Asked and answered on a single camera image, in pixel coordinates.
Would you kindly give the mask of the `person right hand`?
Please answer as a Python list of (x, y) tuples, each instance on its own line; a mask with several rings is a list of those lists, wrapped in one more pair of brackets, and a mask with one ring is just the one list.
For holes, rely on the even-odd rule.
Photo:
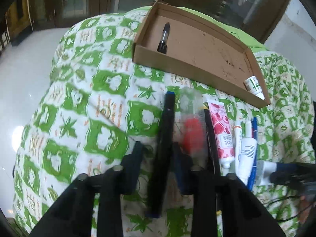
[(311, 202), (306, 196), (300, 196), (299, 208), (302, 213), (299, 215), (300, 221), (306, 221), (311, 208), (315, 206), (315, 203)]

